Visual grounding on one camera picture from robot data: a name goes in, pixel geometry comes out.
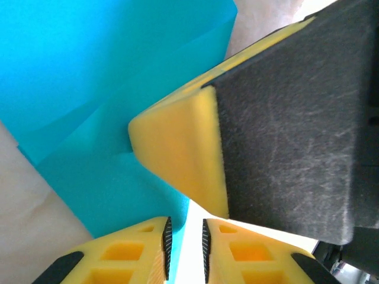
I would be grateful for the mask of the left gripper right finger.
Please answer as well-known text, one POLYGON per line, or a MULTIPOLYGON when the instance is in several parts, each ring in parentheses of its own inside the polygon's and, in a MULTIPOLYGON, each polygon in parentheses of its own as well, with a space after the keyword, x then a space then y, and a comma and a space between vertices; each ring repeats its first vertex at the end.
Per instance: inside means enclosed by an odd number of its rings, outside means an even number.
POLYGON ((337 283, 309 252, 227 221, 203 221, 206 283, 337 283))

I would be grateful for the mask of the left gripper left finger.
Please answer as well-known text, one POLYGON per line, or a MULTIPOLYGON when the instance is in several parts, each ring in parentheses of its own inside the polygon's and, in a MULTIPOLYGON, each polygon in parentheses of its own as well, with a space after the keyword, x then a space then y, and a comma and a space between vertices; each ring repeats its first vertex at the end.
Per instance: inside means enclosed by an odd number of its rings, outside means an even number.
POLYGON ((166 283, 172 221, 156 217, 78 245, 34 283, 166 283))

